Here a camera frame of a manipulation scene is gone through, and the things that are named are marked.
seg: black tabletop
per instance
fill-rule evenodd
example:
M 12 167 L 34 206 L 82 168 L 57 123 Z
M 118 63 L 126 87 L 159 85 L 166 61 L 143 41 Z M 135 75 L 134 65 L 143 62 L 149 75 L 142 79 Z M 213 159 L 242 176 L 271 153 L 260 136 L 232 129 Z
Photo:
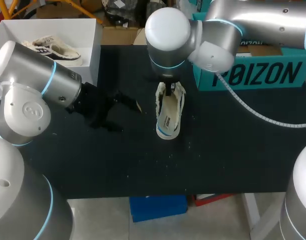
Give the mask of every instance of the black tabletop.
M 306 129 L 275 126 L 247 112 L 227 91 L 197 90 L 188 63 L 178 138 L 156 134 L 156 82 L 145 46 L 103 46 L 99 84 L 136 98 L 143 114 L 118 105 L 109 120 L 123 133 L 92 129 L 51 105 L 48 129 L 20 149 L 66 198 L 281 192 L 287 189 Z M 261 114 L 306 123 L 306 86 L 238 91 Z

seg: gray tile floor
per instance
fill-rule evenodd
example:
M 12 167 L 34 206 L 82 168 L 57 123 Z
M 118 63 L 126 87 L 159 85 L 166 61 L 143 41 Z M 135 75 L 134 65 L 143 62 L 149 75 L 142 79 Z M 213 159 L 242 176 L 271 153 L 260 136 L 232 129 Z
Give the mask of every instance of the gray tile floor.
M 269 204 L 271 200 L 272 196 L 267 195 L 261 201 Z M 74 199 L 69 204 L 75 216 L 73 240 L 250 239 L 240 195 L 200 207 L 190 206 L 182 215 L 138 223 L 132 221 L 128 197 Z

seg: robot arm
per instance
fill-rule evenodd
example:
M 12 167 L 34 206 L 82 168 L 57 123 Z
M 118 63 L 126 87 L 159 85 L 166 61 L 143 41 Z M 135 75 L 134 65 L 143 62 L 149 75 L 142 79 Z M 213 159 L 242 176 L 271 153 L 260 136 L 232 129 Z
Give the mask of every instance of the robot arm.
M 0 50 L 0 138 L 26 145 L 51 121 L 42 99 L 68 107 L 78 97 L 82 79 L 77 73 L 14 41 Z
M 23 146 L 50 124 L 51 112 L 43 100 L 84 116 L 92 128 L 123 129 L 106 118 L 116 103 L 141 112 L 136 100 L 118 91 L 113 96 L 89 83 L 79 74 L 14 41 L 0 50 L 0 138 Z
M 178 81 L 182 63 L 224 73 L 234 64 L 241 39 L 306 49 L 306 1 L 213 0 L 204 21 L 174 8 L 155 11 L 145 26 L 154 71 Z

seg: sneaker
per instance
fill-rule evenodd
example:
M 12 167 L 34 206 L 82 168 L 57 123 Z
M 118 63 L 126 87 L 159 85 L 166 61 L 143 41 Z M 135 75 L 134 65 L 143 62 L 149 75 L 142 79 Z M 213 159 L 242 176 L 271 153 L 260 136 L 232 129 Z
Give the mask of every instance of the sneaker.
M 166 96 L 166 85 L 160 82 L 156 91 L 156 133 L 164 140 L 175 139 L 181 128 L 185 89 L 177 82 L 171 96 Z
M 33 42 L 23 41 L 22 45 L 66 67 L 82 65 L 81 55 L 56 36 L 44 36 Z

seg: yellow bar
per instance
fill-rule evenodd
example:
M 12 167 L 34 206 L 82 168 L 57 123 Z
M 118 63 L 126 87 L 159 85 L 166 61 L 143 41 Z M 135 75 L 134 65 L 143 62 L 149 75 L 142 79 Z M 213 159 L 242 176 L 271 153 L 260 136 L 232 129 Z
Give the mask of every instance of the yellow bar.
M 90 13 L 89 11 L 86 11 L 83 7 L 77 5 L 75 2 L 73 2 L 71 0 L 64 0 L 64 1 L 67 2 L 68 4 L 70 4 L 72 7 L 76 8 L 77 10 L 79 10 L 80 12 L 84 13 L 89 18 L 96 19 L 97 23 L 99 23 L 99 24 L 103 23 L 103 21 L 101 19 L 99 19 L 98 17 L 96 17 L 95 15 Z
M 20 13 L 22 13 L 23 11 L 25 11 L 26 9 L 28 9 L 29 7 L 31 7 L 32 5 L 34 5 L 36 3 L 37 0 L 33 0 L 30 4 L 28 4 L 27 6 L 23 7 L 20 11 L 18 11 L 17 13 L 13 14 L 11 18 L 16 17 L 17 15 L 19 15 Z
M 0 9 L 1 9 L 1 12 L 3 14 L 4 19 L 5 20 L 10 20 L 11 16 L 9 14 L 7 5 L 5 4 L 4 0 L 0 0 Z
M 14 12 L 14 9 L 15 9 L 16 6 L 18 5 L 18 2 L 19 2 L 19 0 L 13 0 L 13 1 L 12 1 L 12 4 L 11 4 L 9 10 L 8 10 L 8 14 L 9 14 L 10 16 L 12 16 L 12 14 L 13 14 L 13 12 Z

